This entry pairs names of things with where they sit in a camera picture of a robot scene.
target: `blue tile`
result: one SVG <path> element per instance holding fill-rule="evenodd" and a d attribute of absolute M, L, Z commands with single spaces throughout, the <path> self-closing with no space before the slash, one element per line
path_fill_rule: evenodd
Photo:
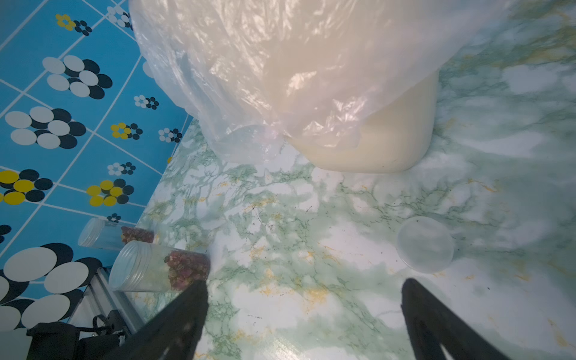
<path fill-rule="evenodd" d="M 95 180 L 92 185 L 99 185 L 100 181 Z M 144 211 L 143 207 L 131 204 L 115 204 L 113 206 L 101 205 L 94 207 L 90 205 L 91 196 L 86 193 L 86 189 L 79 190 L 83 191 L 76 191 L 58 186 L 54 189 L 52 195 L 46 200 L 46 203 L 103 217 L 115 213 L 120 215 L 122 220 L 132 223 L 138 222 L 142 212 Z"/>
<path fill-rule="evenodd" d="M 28 202 L 19 205 L 8 205 L 4 201 L 0 202 L 0 225 L 8 225 L 11 227 L 10 232 L 3 235 L 4 241 L 0 243 L 0 251 L 10 243 L 12 237 L 20 230 L 37 207 L 37 204 Z"/>
<path fill-rule="evenodd" d="M 142 161 L 163 172 L 166 168 L 166 161 L 177 143 L 161 141 L 159 131 L 165 128 L 171 131 L 173 129 L 177 129 L 179 132 L 182 131 L 182 125 L 187 114 L 184 109 L 174 105 L 156 85 L 154 79 L 144 73 L 142 63 L 134 71 L 116 105 L 111 109 L 105 122 L 99 128 L 98 134 L 129 153 L 137 154 Z M 147 99 L 154 97 L 159 103 L 157 109 L 136 106 L 134 98 L 140 95 Z M 140 104 L 144 103 L 143 100 L 138 100 L 138 102 Z M 128 126 L 136 124 L 137 128 L 142 130 L 139 139 L 115 138 L 112 126 L 120 123 Z"/>
<path fill-rule="evenodd" d="M 81 1 L 49 1 L 0 52 L 0 78 L 24 90 L 44 71 L 42 60 L 46 56 L 57 58 L 83 36 L 58 26 L 57 14 L 67 14 L 71 20 L 84 20 L 89 25 L 102 18 Z"/>
<path fill-rule="evenodd" d="M 11 139 L 11 134 L 17 129 L 9 125 L 6 118 L 15 112 L 30 114 L 32 108 L 39 106 L 41 105 L 37 102 L 27 97 L 22 97 L 0 121 L 0 151 L 3 154 L 9 154 L 3 157 L 2 165 L 17 171 L 34 169 L 40 173 L 41 177 L 57 181 L 90 134 L 87 132 L 84 135 L 74 137 L 77 144 L 71 149 L 63 149 L 61 147 L 45 149 L 37 143 L 32 143 L 31 145 L 15 143 Z M 37 131 L 31 126 L 26 129 L 32 132 Z"/>
<path fill-rule="evenodd" d="M 28 226 L 24 228 L 22 233 L 0 258 L 0 264 L 2 264 L 0 268 L 4 268 L 6 261 L 15 253 L 52 242 L 61 242 L 70 246 L 74 251 L 73 260 L 83 257 L 95 257 L 104 266 L 113 264 L 118 252 L 78 246 L 78 237 L 90 219 L 91 216 L 89 215 L 71 213 L 46 206 L 41 207 Z"/>
<path fill-rule="evenodd" d="M 0 111 L 4 110 L 20 93 L 0 82 Z"/>
<path fill-rule="evenodd" d="M 42 0 L 2 1 L 2 21 L 0 21 L 0 44 L 22 24 Z"/>
<path fill-rule="evenodd" d="M 138 45 L 127 36 L 119 36 L 116 27 L 103 21 L 86 40 L 78 43 L 69 55 L 96 62 L 100 74 L 105 74 L 112 80 L 112 86 L 103 89 L 104 97 L 78 97 L 70 90 L 55 90 L 47 82 L 51 74 L 46 74 L 30 90 L 30 94 L 52 107 L 66 108 L 74 114 L 75 119 L 87 127 L 96 128 L 136 65 L 140 55 Z"/>
<path fill-rule="evenodd" d="M 128 173 L 122 174 L 118 168 L 113 167 L 114 163 L 126 165 L 127 162 L 135 168 L 131 175 Z M 152 197 L 152 193 L 160 178 L 160 174 L 151 170 L 134 157 L 101 138 L 93 137 L 64 179 L 62 179 L 62 184 L 86 190 L 91 185 L 98 185 L 104 180 L 123 179 L 127 185 L 134 187 L 134 193 L 129 195 L 130 202 L 146 205 Z"/>

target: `marble pattern surface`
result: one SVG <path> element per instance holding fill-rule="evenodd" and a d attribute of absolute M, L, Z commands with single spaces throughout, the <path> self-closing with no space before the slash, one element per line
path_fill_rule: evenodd
<path fill-rule="evenodd" d="M 193 123 L 140 225 L 207 252 L 197 359 L 413 359 L 414 277 L 513 359 L 576 357 L 576 6 L 525 1 L 441 70 L 430 150 L 390 175 L 322 170 L 293 147 L 222 162 Z M 407 218 L 444 223 L 445 271 L 398 257 Z M 177 294 L 132 293 L 153 317 Z"/>

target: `clear plastic bag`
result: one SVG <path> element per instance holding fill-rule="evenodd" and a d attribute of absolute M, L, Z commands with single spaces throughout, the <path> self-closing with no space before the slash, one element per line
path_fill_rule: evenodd
<path fill-rule="evenodd" d="M 221 158 L 283 137 L 347 148 L 370 114 L 436 71 L 506 0 L 130 0 L 159 86 Z"/>

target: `clear plastic jar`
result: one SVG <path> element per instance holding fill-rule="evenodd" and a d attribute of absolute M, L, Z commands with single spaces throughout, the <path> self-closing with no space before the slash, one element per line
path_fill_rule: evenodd
<path fill-rule="evenodd" d="M 182 291 L 193 281 L 206 280 L 209 271 L 204 254 L 130 241 L 112 266 L 109 284 L 117 291 Z"/>
<path fill-rule="evenodd" d="M 121 225 L 117 222 L 92 218 L 78 238 L 78 245 L 88 248 L 120 251 L 130 241 L 153 242 L 151 230 Z"/>

